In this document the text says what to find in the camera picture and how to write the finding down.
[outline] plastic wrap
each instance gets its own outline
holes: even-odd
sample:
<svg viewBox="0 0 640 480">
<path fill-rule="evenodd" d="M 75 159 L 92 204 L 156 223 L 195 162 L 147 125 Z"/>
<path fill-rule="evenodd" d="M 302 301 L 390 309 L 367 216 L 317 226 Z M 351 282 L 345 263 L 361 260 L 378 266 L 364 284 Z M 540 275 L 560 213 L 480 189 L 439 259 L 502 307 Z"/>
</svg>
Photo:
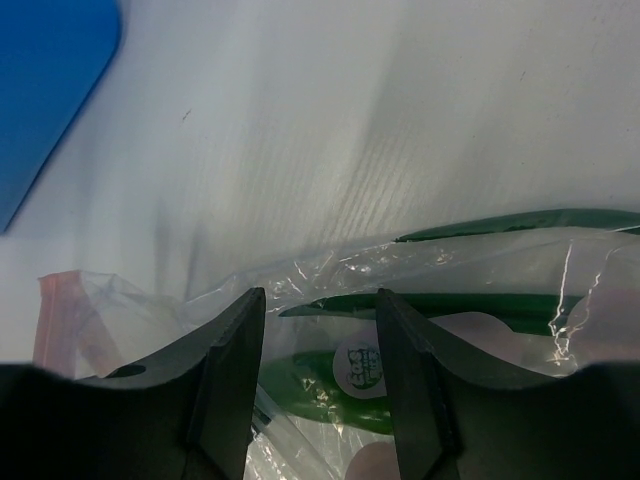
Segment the plastic wrap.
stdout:
<svg viewBox="0 0 640 480">
<path fill-rule="evenodd" d="M 81 278 L 89 300 L 76 303 L 93 317 L 99 312 L 125 363 L 214 318 L 247 288 L 265 288 L 245 474 L 255 480 L 342 479 L 364 446 L 392 441 L 368 296 L 380 287 L 405 295 L 479 348 L 548 375 L 640 359 L 640 237 L 618 231 L 563 227 L 372 241 L 233 275 L 182 305 L 114 277 Z M 91 349 L 83 345 L 77 351 L 90 370 L 96 362 L 87 361 Z"/>
</svg>

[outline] plastic bag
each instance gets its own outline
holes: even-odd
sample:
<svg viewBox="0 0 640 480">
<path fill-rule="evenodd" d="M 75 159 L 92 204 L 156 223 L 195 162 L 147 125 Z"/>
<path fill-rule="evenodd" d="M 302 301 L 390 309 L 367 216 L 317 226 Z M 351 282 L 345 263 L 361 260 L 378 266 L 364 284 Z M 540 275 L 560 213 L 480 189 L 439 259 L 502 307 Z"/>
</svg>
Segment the plastic bag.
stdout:
<svg viewBox="0 0 640 480">
<path fill-rule="evenodd" d="M 114 365 L 87 353 L 114 352 L 87 341 L 95 312 L 128 363 L 214 318 L 247 288 L 265 288 L 257 408 L 262 398 L 266 412 L 254 419 L 246 469 L 256 480 L 344 478 L 364 446 L 392 440 L 371 336 L 370 295 L 379 287 L 479 348 L 548 375 L 640 358 L 640 238 L 628 233 L 564 227 L 372 241 L 233 275 L 182 305 L 115 277 L 80 278 L 88 300 L 76 299 L 75 322 L 85 325 L 73 337 L 84 362 L 76 376 Z"/>
</svg>

